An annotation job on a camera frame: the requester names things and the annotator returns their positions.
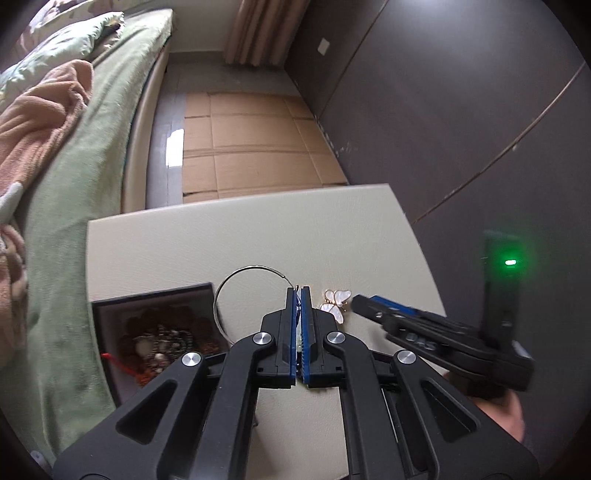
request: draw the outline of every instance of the human hand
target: human hand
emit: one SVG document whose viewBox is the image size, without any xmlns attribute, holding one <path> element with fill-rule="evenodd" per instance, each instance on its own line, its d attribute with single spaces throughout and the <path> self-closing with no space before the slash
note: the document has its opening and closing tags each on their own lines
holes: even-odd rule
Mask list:
<svg viewBox="0 0 591 480">
<path fill-rule="evenodd" d="M 515 440 L 523 441 L 525 422 L 519 397 L 514 391 L 506 390 L 502 398 L 492 401 L 476 397 L 470 397 L 470 399 Z"/>
</svg>

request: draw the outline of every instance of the metal ring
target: metal ring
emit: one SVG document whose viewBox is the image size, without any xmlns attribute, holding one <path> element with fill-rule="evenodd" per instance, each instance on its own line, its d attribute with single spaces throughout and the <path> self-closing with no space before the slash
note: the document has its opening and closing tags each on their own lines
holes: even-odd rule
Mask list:
<svg viewBox="0 0 591 480">
<path fill-rule="evenodd" d="M 217 328 L 219 329 L 222 336 L 226 339 L 226 341 L 230 344 L 230 346 L 234 345 L 234 342 L 232 342 L 232 340 L 230 339 L 230 337 L 228 336 L 226 331 L 222 328 L 222 325 L 220 324 L 220 320 L 217 317 L 217 298 L 220 294 L 220 291 L 222 290 L 222 287 L 226 284 L 226 282 L 228 280 L 230 280 L 234 275 L 237 275 L 240 272 L 244 272 L 246 270 L 266 270 L 268 272 L 274 273 L 275 275 L 278 275 L 279 277 L 283 278 L 290 285 L 290 287 L 294 289 L 294 291 L 296 293 L 297 293 L 298 289 L 300 288 L 299 285 L 296 285 L 294 287 L 294 284 L 292 282 L 290 282 L 289 278 L 287 278 L 279 270 L 275 270 L 275 268 L 271 268 L 271 267 L 265 267 L 264 265 L 248 265 L 247 267 L 239 268 L 238 270 L 235 270 L 232 273 L 230 273 L 226 278 L 224 278 L 223 282 L 220 283 L 220 286 L 216 290 L 216 294 L 213 296 L 213 321 L 216 322 Z"/>
</svg>

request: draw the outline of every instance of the red string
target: red string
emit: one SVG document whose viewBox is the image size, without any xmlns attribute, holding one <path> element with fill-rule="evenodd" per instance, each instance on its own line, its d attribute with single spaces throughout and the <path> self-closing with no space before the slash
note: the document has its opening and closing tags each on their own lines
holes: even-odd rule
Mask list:
<svg viewBox="0 0 591 480">
<path fill-rule="evenodd" d="M 117 360 L 113 355 L 111 355 L 110 353 L 102 353 L 100 355 L 101 358 L 104 358 L 105 360 L 108 360 L 109 362 L 111 362 L 113 365 L 115 365 L 116 367 L 118 367 L 119 369 L 121 369 L 123 372 L 125 372 L 128 375 L 131 375 L 132 377 L 137 376 L 137 372 L 134 372 L 132 369 L 130 369 L 129 367 L 126 367 L 124 364 L 122 364 L 121 362 L 119 362 L 119 360 Z"/>
</svg>

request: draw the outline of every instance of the beige curtain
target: beige curtain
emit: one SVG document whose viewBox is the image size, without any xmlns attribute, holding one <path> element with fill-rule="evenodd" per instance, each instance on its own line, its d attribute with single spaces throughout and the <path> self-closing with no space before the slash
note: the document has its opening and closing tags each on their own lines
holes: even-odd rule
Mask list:
<svg viewBox="0 0 591 480">
<path fill-rule="evenodd" d="M 282 65 L 310 0 L 242 0 L 224 52 L 227 63 Z"/>
</svg>

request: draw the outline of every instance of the light switch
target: light switch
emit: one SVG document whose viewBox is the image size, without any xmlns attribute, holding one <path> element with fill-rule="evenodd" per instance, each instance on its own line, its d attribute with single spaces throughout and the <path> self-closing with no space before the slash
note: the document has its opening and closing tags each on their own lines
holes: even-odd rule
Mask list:
<svg viewBox="0 0 591 480">
<path fill-rule="evenodd" d="M 326 50 L 328 50 L 330 47 L 330 42 L 328 40 L 326 40 L 325 38 L 323 38 L 322 40 L 320 40 L 320 45 L 318 45 L 318 53 L 320 53 L 320 55 L 326 55 Z"/>
</svg>

